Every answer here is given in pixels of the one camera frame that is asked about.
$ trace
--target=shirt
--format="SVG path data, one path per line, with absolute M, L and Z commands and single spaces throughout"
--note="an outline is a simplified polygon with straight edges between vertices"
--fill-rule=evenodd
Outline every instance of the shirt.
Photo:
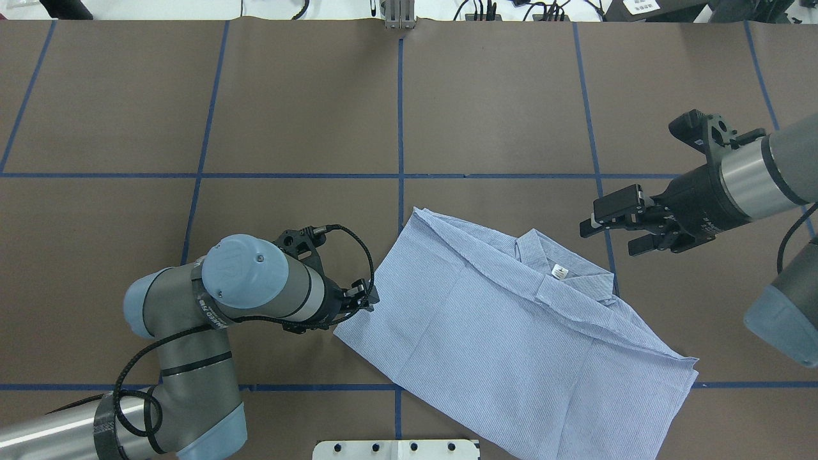
M 335 334 L 387 377 L 518 458 L 655 458 L 698 373 L 614 275 L 532 230 L 415 209 Z

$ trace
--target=white label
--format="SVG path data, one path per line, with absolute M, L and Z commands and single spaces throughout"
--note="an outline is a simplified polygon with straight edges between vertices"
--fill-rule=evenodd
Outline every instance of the white label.
M 568 276 L 568 269 L 560 264 L 554 264 L 554 268 L 551 270 L 551 276 L 562 281 Z
M 622 3 L 625 4 L 625 8 L 627 8 L 632 15 L 640 15 L 648 11 L 660 9 L 656 0 L 622 0 Z

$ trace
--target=silver metal tube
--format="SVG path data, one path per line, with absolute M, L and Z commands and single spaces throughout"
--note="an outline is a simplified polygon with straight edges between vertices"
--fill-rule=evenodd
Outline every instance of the silver metal tube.
M 97 405 L 88 403 L 0 429 L 0 460 L 97 460 L 93 437 Z M 139 398 L 122 398 L 123 412 L 140 429 L 143 408 Z M 118 422 L 116 432 L 131 458 L 154 454 L 146 438 L 131 435 Z
M 764 219 L 796 206 L 770 176 L 762 156 L 761 140 L 724 157 L 721 183 L 735 205 L 752 220 Z

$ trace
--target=robotic arm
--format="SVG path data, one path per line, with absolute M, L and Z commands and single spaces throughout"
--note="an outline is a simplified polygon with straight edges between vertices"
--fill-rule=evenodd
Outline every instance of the robotic arm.
M 98 404 L 65 410 L 0 431 L 0 458 L 149 458 L 177 452 L 181 460 L 220 460 L 247 439 L 228 327 L 245 321 L 280 323 L 301 334 L 327 329 L 360 309 L 372 311 L 377 291 L 356 281 L 341 289 L 324 275 L 317 247 L 340 225 L 284 232 L 275 243 L 250 235 L 222 239 L 193 264 L 166 268 L 134 282 L 124 313 L 139 336 L 155 339 L 125 367 Z M 158 349 L 162 383 L 121 390 L 125 376 Z
M 659 195 L 646 196 L 634 184 L 595 200 L 591 218 L 580 223 L 582 237 L 611 228 L 646 230 L 628 242 L 630 255 L 679 253 L 717 233 L 818 201 L 818 114 L 769 135 L 764 129 L 739 135 L 720 115 L 698 110 L 668 128 L 707 163 L 673 179 Z M 818 238 L 779 271 L 744 323 L 790 358 L 818 367 Z

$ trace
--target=blue striped shirt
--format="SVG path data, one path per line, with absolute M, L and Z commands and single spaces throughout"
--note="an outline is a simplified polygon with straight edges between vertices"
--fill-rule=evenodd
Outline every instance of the blue striped shirt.
M 653 459 L 698 375 L 612 273 L 536 230 L 415 209 L 375 283 L 375 312 L 335 334 L 518 458 Z

